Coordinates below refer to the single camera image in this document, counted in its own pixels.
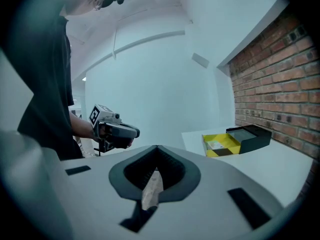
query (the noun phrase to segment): open box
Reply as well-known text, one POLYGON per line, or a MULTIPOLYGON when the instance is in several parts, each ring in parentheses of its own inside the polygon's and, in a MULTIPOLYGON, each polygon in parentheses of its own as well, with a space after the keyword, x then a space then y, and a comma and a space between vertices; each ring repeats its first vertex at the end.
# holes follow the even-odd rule
POLYGON ((205 155, 210 158, 243 154, 270 144, 272 133, 256 125, 229 128, 226 133, 202 135, 205 155))

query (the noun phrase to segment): yellow box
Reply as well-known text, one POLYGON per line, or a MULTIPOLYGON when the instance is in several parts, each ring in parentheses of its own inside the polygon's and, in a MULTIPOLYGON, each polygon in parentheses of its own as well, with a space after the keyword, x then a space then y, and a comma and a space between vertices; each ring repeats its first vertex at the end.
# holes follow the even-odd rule
POLYGON ((205 151, 205 155, 209 158, 220 157, 217 153, 225 151, 227 155, 237 155, 240 152, 241 143, 233 138, 229 133, 213 134, 213 135, 202 135, 202 142, 205 151), (209 142, 219 143, 223 148, 212 150, 209 142))

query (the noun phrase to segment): white table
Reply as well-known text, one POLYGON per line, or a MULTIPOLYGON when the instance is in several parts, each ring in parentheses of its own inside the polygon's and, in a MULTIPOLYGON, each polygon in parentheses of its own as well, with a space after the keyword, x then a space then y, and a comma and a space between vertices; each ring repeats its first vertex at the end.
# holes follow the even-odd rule
MULTIPOLYGON (((222 134, 230 127, 182 133, 187 151, 205 156, 202 135, 222 134)), ((294 201, 303 187, 313 159, 271 140, 268 146, 244 154, 213 157, 224 161, 255 180, 272 193, 283 206, 294 201)))

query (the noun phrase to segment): brick wall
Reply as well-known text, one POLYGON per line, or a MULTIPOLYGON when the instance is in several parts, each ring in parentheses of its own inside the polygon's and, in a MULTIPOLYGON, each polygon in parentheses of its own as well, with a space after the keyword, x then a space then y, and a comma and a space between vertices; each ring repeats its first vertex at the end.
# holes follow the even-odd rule
POLYGON ((230 63, 235 123, 319 159, 320 61, 290 7, 230 63))

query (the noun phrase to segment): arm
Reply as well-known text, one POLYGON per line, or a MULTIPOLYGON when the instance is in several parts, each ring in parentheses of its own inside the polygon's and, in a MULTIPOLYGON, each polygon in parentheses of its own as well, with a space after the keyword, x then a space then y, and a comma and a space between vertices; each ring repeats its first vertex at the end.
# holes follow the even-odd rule
POLYGON ((82 120, 69 111, 71 128, 74 136, 95 140, 94 130, 91 124, 82 120))

